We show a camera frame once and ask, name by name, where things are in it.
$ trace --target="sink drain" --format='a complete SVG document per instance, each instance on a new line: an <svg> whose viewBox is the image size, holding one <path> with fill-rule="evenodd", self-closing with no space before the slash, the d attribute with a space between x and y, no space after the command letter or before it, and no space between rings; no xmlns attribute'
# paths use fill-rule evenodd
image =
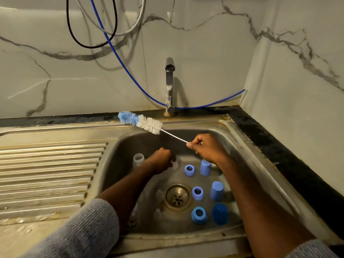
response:
<svg viewBox="0 0 344 258"><path fill-rule="evenodd" d="M165 203L173 209L185 209L190 206L191 201L189 190L181 184L174 184L166 190Z"/></svg>

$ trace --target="blue bottle cap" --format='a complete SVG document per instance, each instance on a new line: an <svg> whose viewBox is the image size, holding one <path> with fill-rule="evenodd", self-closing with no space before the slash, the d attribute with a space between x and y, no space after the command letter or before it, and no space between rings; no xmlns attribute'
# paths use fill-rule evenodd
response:
<svg viewBox="0 0 344 258"><path fill-rule="evenodd" d="M225 204L219 203L213 207L212 218L218 225L225 225L228 223L228 209Z"/></svg>
<svg viewBox="0 0 344 258"><path fill-rule="evenodd" d="M210 168L211 168L211 163L203 159L200 163L200 173L203 176L209 176Z"/></svg>
<svg viewBox="0 0 344 258"><path fill-rule="evenodd" d="M192 210L191 218L197 224L204 224L207 221L207 213L203 208L197 206Z"/></svg>
<svg viewBox="0 0 344 258"><path fill-rule="evenodd" d="M192 176L195 173L195 168L193 165L186 165L184 168L184 173L187 176Z"/></svg>
<svg viewBox="0 0 344 258"><path fill-rule="evenodd" d="M195 200L202 200L203 199L203 194L204 194L203 189L200 186L195 186L192 189L192 197Z"/></svg>
<svg viewBox="0 0 344 258"><path fill-rule="evenodd" d="M210 190L210 198L219 202L223 195L223 184L219 181L213 182L212 189Z"/></svg>

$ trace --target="hand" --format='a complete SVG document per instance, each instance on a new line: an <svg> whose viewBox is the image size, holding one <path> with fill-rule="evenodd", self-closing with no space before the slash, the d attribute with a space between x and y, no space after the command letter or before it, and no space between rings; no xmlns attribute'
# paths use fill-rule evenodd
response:
<svg viewBox="0 0 344 258"><path fill-rule="evenodd" d="M145 164L150 165L154 174L160 174L167 168L172 167L172 161L175 161L175 156L168 149L163 147L154 152L146 161Z"/></svg>
<svg viewBox="0 0 344 258"><path fill-rule="evenodd" d="M196 154L214 164L229 157L226 150L210 134L198 134L192 142L187 143L187 147L195 150Z"/></svg>

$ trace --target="cable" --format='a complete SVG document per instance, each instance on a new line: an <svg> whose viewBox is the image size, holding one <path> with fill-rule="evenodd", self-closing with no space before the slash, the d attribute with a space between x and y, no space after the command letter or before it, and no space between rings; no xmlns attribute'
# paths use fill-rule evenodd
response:
<svg viewBox="0 0 344 258"><path fill-rule="evenodd" d="M79 5L80 10L83 12L83 14L91 21L91 23L93 23L94 26L96 26L99 30L101 30L103 33L107 33L107 34L112 34L107 32L106 30L104 30L103 28L101 28L95 21L93 21L93 19L91 18L91 16L89 16L89 14L86 12L86 10L84 9L84 7L82 6L80 0L75 0L76 3ZM135 24L126 32L124 33L118 33L115 34L115 36L123 36L126 35L128 33L131 33L140 23L140 21L142 20L142 17L144 16L144 8L146 7L146 0L142 0L142 6L140 9L140 13L139 13L139 17L137 18Z"/></svg>
<svg viewBox="0 0 344 258"><path fill-rule="evenodd" d="M100 19L100 17L99 17L98 12L97 12L97 8L96 8L96 6L95 6L95 4L94 4L94 1L93 1L93 0L90 0L90 1L91 1L91 3L92 3L93 10L94 10L94 12L95 12L95 14L96 14L96 16L97 16L99 25L101 26L101 28L104 29L104 26L103 26L103 24L101 23L101 19ZM164 103L162 103L162 102L160 102L160 101L154 99L154 98L153 98L151 95L149 95L144 89L142 89L142 87L140 86L140 84L137 83L137 81L134 79L134 77L133 77L133 76L131 75L131 73L128 71L127 67L126 67L126 66L124 65L124 63L122 62L121 58L118 56L118 54L117 54L116 50L114 49L114 46L112 45L112 43L111 43L109 37L107 36L107 34L104 33L104 35L105 35L105 38L106 38L106 40L108 41L108 43L109 43L109 45L110 45L112 51L113 51L114 54L116 55L116 57L117 57L119 63L122 65L123 69L127 72L127 74L129 75L129 77L130 77L130 78L132 79L132 81L136 84L136 86L137 86L137 87L138 87L138 88L139 88L148 98L150 98L151 100L153 100L154 102L156 102L156 103L158 103L158 104L160 104L160 105L162 105L162 106L166 106L166 104L164 104ZM218 100L218 101L216 101L216 102L213 102L213 103L210 103L210 104L207 104L207 105L198 106L198 107L190 107L190 108L180 108L180 107L176 107L176 109L199 109L199 108L208 107L208 106L211 106L211 105L220 103L220 102L222 102L222 101L231 99L231 98L233 98L233 97L235 97L235 96L237 96L237 95L243 93L244 91L245 91L245 90L243 89L242 91L240 91L240 92L238 92L238 93L236 93L236 94L234 94L234 95L232 95L232 96L229 96L229 97L227 97L227 98Z"/></svg>
<svg viewBox="0 0 344 258"><path fill-rule="evenodd" d="M112 0L112 3L114 4L114 17L115 17L115 25L114 25L114 32L111 34L110 37L110 41L114 38L116 30L117 30L117 9L116 9L116 3L114 2L114 0ZM69 33L71 34L72 38L75 40L76 43L78 43L80 46L87 48L87 49L95 49L95 48L100 48L103 47L105 45L107 45L108 42L96 45L96 46L87 46L84 45L82 43L80 43L74 36L73 31L71 30L71 23L69 21L69 0L66 0L66 14L67 14L67 25L68 25L68 29L69 29Z"/></svg>

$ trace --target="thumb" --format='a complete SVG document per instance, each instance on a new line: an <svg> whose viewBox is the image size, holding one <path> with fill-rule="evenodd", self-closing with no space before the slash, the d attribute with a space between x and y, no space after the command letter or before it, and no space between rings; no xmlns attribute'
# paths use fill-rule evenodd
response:
<svg viewBox="0 0 344 258"><path fill-rule="evenodd" d="M197 149L199 149L201 147L201 145L198 145L198 144L195 144L192 142L188 142L187 147L196 151Z"/></svg>

